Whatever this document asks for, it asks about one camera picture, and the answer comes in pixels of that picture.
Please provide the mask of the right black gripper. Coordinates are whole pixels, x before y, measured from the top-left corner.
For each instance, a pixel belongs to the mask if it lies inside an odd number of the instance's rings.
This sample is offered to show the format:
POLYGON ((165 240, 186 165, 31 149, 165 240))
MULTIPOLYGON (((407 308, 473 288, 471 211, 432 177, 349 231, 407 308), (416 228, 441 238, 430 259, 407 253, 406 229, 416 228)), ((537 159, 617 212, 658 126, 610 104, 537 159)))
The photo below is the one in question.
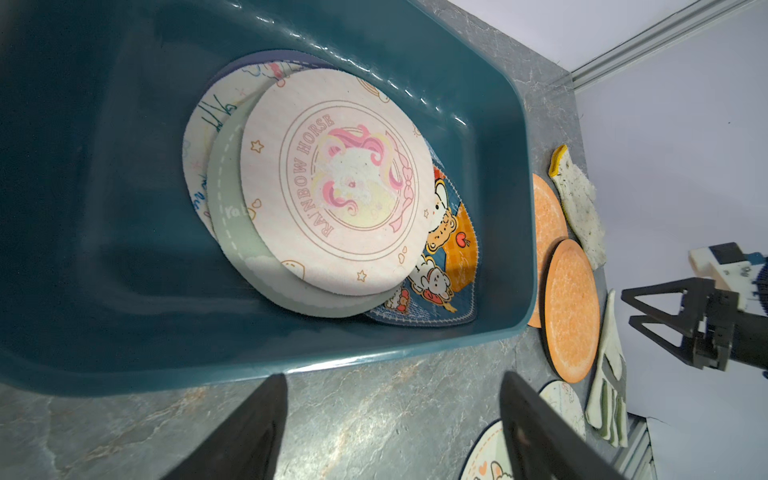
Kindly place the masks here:
POLYGON ((621 300, 645 315, 629 325, 688 366, 725 371, 730 360, 767 370, 767 317, 738 308, 739 294, 715 287, 712 279, 690 277, 625 289, 621 300), (642 297, 680 294, 677 314, 664 312, 642 297), (696 332, 704 321, 704 331, 696 332), (679 345, 650 330, 662 325, 682 335, 679 345))

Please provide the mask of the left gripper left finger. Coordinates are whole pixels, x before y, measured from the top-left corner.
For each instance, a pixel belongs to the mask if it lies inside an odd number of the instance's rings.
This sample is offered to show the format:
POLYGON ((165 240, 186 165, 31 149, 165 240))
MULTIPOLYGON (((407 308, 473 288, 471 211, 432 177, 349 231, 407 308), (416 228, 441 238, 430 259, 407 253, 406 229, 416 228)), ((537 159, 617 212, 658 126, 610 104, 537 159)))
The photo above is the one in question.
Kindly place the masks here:
POLYGON ((288 413, 283 374, 268 377, 167 479, 272 479, 288 413))

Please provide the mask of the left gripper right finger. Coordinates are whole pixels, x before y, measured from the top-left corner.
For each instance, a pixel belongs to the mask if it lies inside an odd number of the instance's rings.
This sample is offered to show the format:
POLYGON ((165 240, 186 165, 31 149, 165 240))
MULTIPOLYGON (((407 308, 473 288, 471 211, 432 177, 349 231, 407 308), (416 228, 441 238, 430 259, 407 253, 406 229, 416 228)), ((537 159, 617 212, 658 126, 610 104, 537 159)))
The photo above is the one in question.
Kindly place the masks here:
POLYGON ((515 479, 622 478, 516 372, 504 373, 499 402, 515 479))

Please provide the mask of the orange round coaster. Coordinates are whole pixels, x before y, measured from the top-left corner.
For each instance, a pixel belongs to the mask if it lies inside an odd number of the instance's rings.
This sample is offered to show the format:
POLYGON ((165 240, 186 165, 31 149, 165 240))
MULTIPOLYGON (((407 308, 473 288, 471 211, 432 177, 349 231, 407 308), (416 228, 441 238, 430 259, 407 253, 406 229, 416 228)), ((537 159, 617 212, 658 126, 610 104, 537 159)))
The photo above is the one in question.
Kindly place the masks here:
POLYGON ((568 237, 568 227, 560 202, 547 182, 533 174, 532 185, 538 286, 534 310, 528 325, 540 328, 542 326, 540 305, 543 299, 542 291, 546 288, 547 268, 557 245, 568 237))
POLYGON ((544 295, 544 331, 556 373, 575 384, 595 361, 600 337, 600 304, 593 270, 579 244, 561 241, 552 256, 544 295))

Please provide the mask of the blue bunny bear coaster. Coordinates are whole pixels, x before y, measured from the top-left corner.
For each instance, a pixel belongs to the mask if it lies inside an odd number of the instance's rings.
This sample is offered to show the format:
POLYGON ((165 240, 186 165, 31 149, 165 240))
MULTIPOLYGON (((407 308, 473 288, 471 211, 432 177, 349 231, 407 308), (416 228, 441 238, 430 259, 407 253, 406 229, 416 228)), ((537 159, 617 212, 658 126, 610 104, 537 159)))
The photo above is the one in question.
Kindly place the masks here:
POLYGON ((379 323, 449 327, 477 316, 476 278, 480 241, 446 168, 432 157, 435 201, 419 263, 383 304, 366 313, 379 323))

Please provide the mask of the teal plastic storage box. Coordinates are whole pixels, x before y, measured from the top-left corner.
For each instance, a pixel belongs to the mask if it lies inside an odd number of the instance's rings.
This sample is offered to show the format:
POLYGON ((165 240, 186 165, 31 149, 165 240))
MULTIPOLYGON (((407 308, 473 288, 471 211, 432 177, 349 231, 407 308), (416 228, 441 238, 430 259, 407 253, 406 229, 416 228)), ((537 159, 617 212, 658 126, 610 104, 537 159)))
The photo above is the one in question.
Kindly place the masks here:
POLYGON ((511 335, 533 299, 525 74, 542 57, 444 1, 5 1, 1 378, 109 395, 397 359, 511 335), (414 121, 479 234, 479 316, 416 329, 285 311, 195 214, 194 102, 259 50, 317 56, 414 121))

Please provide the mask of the green bunny coaster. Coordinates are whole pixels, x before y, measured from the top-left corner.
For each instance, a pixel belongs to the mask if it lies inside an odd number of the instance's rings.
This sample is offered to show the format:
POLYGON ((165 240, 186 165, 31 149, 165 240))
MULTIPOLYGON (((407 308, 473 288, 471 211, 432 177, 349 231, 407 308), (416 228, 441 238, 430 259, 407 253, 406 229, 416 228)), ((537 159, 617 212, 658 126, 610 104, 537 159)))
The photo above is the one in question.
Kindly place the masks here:
POLYGON ((207 167, 208 207, 218 244, 240 275, 260 294, 287 310, 313 317, 364 314, 390 300, 398 288, 367 296, 331 293, 294 272, 302 265, 279 261, 255 230, 242 193, 240 153, 243 129, 260 99, 254 94, 237 107, 213 142, 207 167))

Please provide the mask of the pink swirl coaster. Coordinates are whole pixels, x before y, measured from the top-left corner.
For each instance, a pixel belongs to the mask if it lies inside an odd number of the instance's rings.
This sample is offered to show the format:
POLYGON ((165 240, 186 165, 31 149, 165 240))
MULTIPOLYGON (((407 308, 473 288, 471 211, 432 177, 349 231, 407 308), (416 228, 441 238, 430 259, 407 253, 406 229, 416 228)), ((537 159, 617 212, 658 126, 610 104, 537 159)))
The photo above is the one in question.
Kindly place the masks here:
POLYGON ((429 149, 397 104, 352 74, 309 69, 269 87, 244 126, 240 175, 261 240, 309 285, 379 294, 421 258, 429 149))

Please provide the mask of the pink floral sketch coaster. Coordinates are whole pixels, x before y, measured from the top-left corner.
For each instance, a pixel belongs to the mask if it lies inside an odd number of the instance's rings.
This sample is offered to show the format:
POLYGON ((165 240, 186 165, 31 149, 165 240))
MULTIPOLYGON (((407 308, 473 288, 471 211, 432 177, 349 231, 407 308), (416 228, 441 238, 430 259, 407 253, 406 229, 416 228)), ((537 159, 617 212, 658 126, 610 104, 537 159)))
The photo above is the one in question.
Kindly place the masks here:
POLYGON ((216 137, 245 101, 271 86, 282 87, 309 62, 279 60, 239 66, 213 82, 194 107, 182 137, 182 169, 193 209, 209 233, 207 167, 216 137))

